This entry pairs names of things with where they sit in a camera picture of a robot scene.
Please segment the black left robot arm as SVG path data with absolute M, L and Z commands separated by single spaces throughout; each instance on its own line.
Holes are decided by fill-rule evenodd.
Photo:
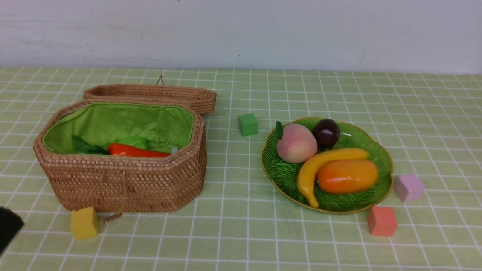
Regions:
M 0 255 L 7 250 L 16 235 L 22 230 L 24 221 L 9 208 L 0 207 Z

